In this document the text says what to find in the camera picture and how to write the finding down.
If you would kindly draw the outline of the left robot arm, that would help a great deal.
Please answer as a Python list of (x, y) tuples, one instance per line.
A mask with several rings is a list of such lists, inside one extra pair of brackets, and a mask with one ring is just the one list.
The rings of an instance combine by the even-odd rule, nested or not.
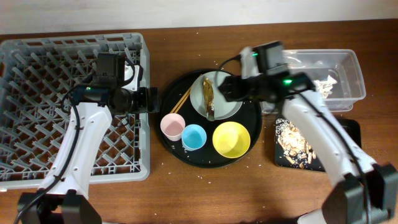
[(15, 223), (101, 223), (88, 201), (89, 178), (116, 115), (156, 113), (156, 87), (141, 87), (143, 67), (116, 54), (98, 54), (96, 70), (65, 93), (70, 120), (50, 172), (36, 193), (23, 193)]

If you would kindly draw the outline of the gold foil wrapper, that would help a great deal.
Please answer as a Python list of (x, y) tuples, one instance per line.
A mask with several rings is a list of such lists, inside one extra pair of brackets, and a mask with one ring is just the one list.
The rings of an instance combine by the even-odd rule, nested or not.
[(213, 82), (205, 77), (202, 81), (203, 99), (205, 104), (205, 114), (208, 121), (215, 120)]

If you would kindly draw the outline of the pink cup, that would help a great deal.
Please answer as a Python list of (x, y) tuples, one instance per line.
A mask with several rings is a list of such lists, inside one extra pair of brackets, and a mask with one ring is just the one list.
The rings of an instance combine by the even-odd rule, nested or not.
[(169, 113), (161, 119), (160, 129), (169, 140), (179, 141), (185, 129), (185, 120), (177, 113)]

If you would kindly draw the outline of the blue cup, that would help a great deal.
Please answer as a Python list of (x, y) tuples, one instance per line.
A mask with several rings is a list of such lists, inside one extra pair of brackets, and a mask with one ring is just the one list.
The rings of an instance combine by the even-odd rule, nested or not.
[(186, 126), (182, 132), (182, 147), (187, 151), (196, 151), (202, 148), (206, 140), (206, 131), (197, 124)]

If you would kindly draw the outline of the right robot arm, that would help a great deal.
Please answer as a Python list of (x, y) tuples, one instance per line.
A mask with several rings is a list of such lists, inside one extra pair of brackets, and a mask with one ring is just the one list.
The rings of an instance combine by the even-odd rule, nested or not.
[(284, 46), (275, 41), (245, 47), (234, 56), (241, 74), (217, 88), (226, 101), (274, 104), (314, 147), (333, 186), (322, 207), (296, 218), (296, 223), (382, 223), (394, 217), (397, 170), (380, 166), (348, 135), (330, 113), (304, 72), (293, 73), (284, 60)]

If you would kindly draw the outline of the white napkin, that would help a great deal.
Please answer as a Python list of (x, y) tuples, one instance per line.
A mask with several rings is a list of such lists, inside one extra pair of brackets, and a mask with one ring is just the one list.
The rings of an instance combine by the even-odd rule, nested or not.
[(326, 79), (314, 80), (313, 83), (317, 92), (321, 94), (321, 97), (326, 99), (333, 93), (332, 89), (333, 86), (337, 84), (337, 81), (329, 75)]

